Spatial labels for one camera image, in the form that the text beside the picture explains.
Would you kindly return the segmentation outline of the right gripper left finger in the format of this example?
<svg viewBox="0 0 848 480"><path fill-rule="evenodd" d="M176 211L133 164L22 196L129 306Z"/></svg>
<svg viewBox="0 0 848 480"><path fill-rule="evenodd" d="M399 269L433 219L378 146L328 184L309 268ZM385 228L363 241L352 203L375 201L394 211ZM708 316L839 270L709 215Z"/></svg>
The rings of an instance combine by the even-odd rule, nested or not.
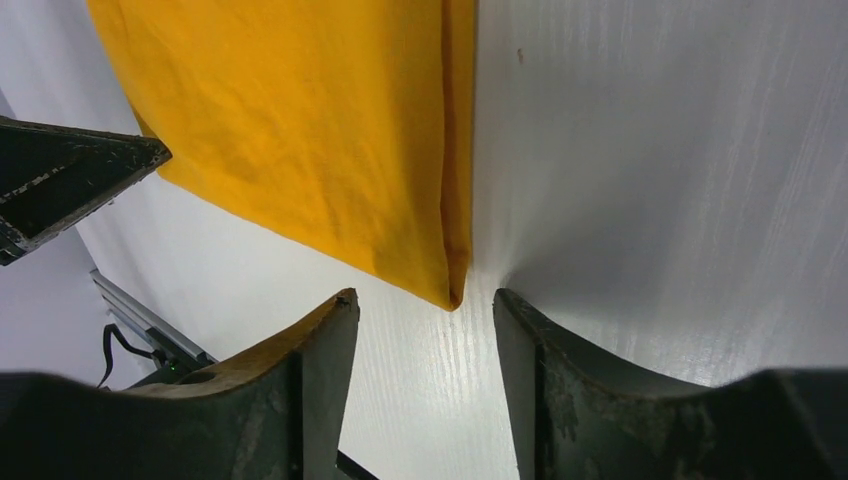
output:
<svg viewBox="0 0 848 480"><path fill-rule="evenodd" d="M360 309L346 288L173 384L1 377L5 479L357 479L339 449Z"/></svg>

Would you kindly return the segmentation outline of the yellow t shirt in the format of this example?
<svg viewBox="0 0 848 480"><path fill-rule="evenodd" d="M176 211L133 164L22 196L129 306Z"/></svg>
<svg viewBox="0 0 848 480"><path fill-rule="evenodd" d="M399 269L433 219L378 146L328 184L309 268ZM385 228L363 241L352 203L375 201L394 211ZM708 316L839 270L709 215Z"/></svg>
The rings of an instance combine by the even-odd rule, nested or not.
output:
<svg viewBox="0 0 848 480"><path fill-rule="evenodd" d="M472 256L473 1L91 1L160 176L448 311Z"/></svg>

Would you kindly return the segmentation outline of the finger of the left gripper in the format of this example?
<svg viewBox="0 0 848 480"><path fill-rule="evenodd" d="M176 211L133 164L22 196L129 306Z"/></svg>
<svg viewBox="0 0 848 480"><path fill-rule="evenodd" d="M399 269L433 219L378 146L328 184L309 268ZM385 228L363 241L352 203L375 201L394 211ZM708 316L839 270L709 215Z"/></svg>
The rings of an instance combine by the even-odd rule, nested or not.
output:
<svg viewBox="0 0 848 480"><path fill-rule="evenodd" d="M35 251L172 158L156 138L1 118L1 264Z"/></svg>

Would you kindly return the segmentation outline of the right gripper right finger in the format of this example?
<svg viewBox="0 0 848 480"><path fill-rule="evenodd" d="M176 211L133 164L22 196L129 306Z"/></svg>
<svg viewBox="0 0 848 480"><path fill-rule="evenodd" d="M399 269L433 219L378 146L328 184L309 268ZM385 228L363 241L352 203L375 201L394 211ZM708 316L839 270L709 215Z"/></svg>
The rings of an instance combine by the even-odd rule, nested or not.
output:
<svg viewBox="0 0 848 480"><path fill-rule="evenodd" d="M847 475L843 369L766 369L705 387L620 358L506 288L493 317L523 479Z"/></svg>

